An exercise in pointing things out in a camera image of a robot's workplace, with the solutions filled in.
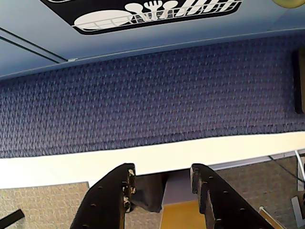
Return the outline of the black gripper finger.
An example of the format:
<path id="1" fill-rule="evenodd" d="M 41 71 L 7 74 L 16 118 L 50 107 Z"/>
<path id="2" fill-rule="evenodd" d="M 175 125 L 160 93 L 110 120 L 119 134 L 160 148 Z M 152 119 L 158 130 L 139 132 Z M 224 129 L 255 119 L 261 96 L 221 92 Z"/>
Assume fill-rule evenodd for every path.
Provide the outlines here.
<path id="1" fill-rule="evenodd" d="M 207 229 L 270 229 L 267 222 L 234 188 L 210 167 L 192 164 L 192 192 Z"/>
<path id="2" fill-rule="evenodd" d="M 135 165 L 117 166 L 85 194 L 73 220 L 75 229 L 123 229 L 136 192 Z"/>

